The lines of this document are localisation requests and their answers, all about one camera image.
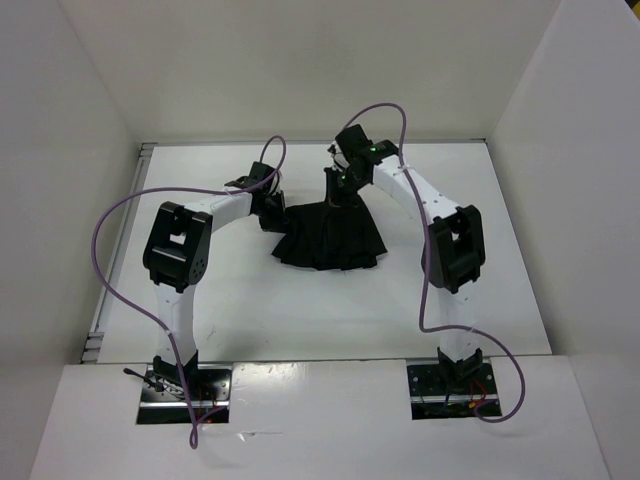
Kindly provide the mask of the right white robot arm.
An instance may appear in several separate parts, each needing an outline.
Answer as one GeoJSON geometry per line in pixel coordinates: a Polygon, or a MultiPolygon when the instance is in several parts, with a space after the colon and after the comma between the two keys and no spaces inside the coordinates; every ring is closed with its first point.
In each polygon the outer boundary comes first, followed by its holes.
{"type": "Polygon", "coordinates": [[[402,149],[389,140],[370,140],[359,124],[343,129],[329,147],[334,165],[329,192],[339,200],[373,185],[422,223],[421,266],[437,294],[441,334],[438,380],[448,393],[462,392],[480,369],[483,355],[472,329],[471,297],[486,260],[482,217],[473,206],[447,198],[413,172],[402,149]]]}

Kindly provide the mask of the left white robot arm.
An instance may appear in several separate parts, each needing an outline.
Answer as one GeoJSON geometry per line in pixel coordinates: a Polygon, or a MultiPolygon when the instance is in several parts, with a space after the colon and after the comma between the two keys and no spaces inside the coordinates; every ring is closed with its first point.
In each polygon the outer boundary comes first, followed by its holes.
{"type": "Polygon", "coordinates": [[[143,253],[143,266],[154,284],[164,337],[153,359],[154,375],[176,399],[200,388],[199,353],[194,337],[196,285],[204,278],[211,236],[226,225],[255,215],[268,228],[283,222],[280,173],[262,162],[225,184],[223,193],[159,207],[143,253]]]}

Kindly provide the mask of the black pleated skirt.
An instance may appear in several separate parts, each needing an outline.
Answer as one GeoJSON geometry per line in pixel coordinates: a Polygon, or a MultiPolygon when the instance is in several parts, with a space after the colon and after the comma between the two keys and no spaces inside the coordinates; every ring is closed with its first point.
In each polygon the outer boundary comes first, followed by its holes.
{"type": "Polygon", "coordinates": [[[362,197],[353,195],[346,206],[329,206],[324,199],[285,209],[286,232],[272,255],[318,271],[375,267],[387,248],[362,197]]]}

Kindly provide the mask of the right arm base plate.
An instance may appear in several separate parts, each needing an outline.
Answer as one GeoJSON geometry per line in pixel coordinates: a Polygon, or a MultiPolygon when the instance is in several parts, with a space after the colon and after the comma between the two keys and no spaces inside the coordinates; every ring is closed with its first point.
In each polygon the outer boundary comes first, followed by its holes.
{"type": "Polygon", "coordinates": [[[502,415],[498,389],[490,363],[456,386],[447,386],[434,361],[406,365],[413,420],[473,418],[502,415]]]}

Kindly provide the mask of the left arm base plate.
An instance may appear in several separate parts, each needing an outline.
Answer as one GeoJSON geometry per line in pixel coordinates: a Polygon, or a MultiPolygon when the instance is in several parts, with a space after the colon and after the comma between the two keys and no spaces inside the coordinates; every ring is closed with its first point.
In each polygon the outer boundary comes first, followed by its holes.
{"type": "MultiPolygon", "coordinates": [[[[230,416],[232,366],[200,364],[200,384],[191,388],[189,397],[195,418],[203,424],[227,424],[230,416]]],[[[189,424],[184,392],[179,385],[160,379],[151,365],[146,367],[141,389],[137,425],[189,424]]]]}

